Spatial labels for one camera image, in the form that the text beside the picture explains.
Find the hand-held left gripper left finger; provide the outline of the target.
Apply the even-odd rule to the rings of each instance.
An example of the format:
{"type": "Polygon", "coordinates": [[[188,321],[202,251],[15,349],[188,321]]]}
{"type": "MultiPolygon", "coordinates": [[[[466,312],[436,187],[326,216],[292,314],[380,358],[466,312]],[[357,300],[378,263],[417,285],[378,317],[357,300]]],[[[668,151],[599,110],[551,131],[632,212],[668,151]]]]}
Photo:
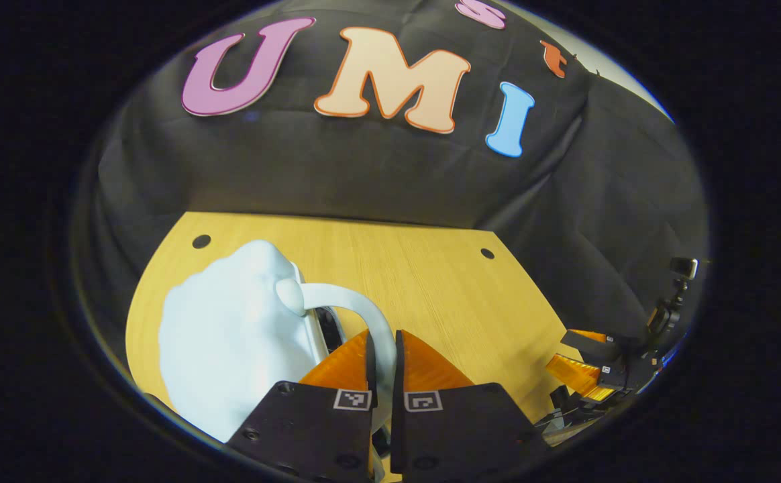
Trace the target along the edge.
{"type": "Polygon", "coordinates": [[[371,480],[376,389],[377,362],[365,331],[301,381],[275,382],[227,447],[302,480],[371,480]]]}

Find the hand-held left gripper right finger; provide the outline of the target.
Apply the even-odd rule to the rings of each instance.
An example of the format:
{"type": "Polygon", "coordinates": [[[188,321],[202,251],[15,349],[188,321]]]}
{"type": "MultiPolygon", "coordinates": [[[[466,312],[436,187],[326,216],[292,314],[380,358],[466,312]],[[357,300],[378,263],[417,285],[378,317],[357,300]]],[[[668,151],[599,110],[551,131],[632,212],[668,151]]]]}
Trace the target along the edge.
{"type": "Polygon", "coordinates": [[[521,480],[552,455],[499,383],[476,384],[397,331],[390,469],[403,480],[521,480]]]}

